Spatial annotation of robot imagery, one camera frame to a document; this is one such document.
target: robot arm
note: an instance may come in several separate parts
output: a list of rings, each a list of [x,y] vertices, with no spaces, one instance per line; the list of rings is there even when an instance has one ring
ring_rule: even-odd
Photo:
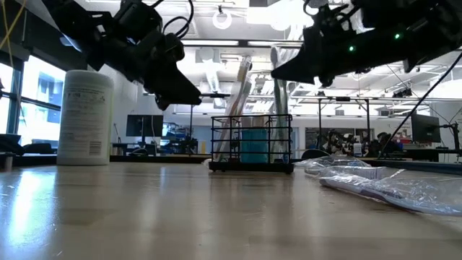
[[[178,70],[184,47],[173,33],[162,33],[162,18],[141,0],[123,0],[112,17],[88,12],[72,0],[43,0],[67,40],[96,70],[104,64],[129,81],[144,84],[161,110],[169,104],[200,105],[200,92]]]
[[[305,7],[314,1],[306,0]],[[462,45],[461,9],[456,0],[352,0],[335,9],[325,1],[314,25],[304,29],[298,55],[271,75],[308,84],[319,77],[329,87],[340,74],[397,61],[410,72]],[[354,30],[356,13],[365,32]]]

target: table surface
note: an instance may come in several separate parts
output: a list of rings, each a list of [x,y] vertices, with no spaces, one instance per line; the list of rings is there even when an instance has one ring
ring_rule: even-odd
[[[0,173],[0,259],[459,259],[462,219],[304,173],[112,163]]]

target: yellow cable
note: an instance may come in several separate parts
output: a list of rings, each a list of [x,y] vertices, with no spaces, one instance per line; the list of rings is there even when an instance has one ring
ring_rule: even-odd
[[[14,18],[13,23],[12,23],[12,26],[9,28],[8,32],[6,32],[5,38],[4,38],[4,39],[2,40],[2,42],[0,43],[0,49],[3,48],[3,45],[4,45],[5,42],[6,42],[6,39],[9,39],[9,35],[12,34],[12,31],[13,31],[14,27],[16,26],[17,20],[19,20],[19,18],[21,17],[22,11],[24,11],[24,8],[26,7],[26,2],[27,2],[27,0],[24,0],[24,1],[22,2],[21,9],[19,10],[19,12],[17,13],[16,17]]]
[[[8,32],[8,22],[7,22],[7,20],[6,20],[5,0],[3,0],[3,3],[2,3],[2,5],[1,5],[1,8],[3,9],[3,21],[4,21],[4,24],[5,24],[5,32]],[[11,47],[11,44],[9,43],[9,36],[6,37],[6,44],[8,45],[9,62],[11,63],[12,68],[14,68],[12,47]]]

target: dark object on windowsill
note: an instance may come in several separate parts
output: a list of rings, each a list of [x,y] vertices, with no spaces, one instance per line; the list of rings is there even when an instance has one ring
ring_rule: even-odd
[[[12,170],[13,157],[11,152],[0,152],[0,173]]]
[[[0,152],[11,152],[19,156],[24,155],[25,149],[18,144],[20,139],[20,135],[0,134]]]
[[[27,154],[52,155],[55,153],[51,144],[26,144],[24,149]]]

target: white plastic container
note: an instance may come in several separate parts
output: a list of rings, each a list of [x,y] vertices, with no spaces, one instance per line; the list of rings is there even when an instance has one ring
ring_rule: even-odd
[[[353,154],[355,157],[362,156],[362,144],[359,144],[359,143],[353,144]]]
[[[58,165],[109,164],[113,91],[113,80],[103,74],[66,73]]]

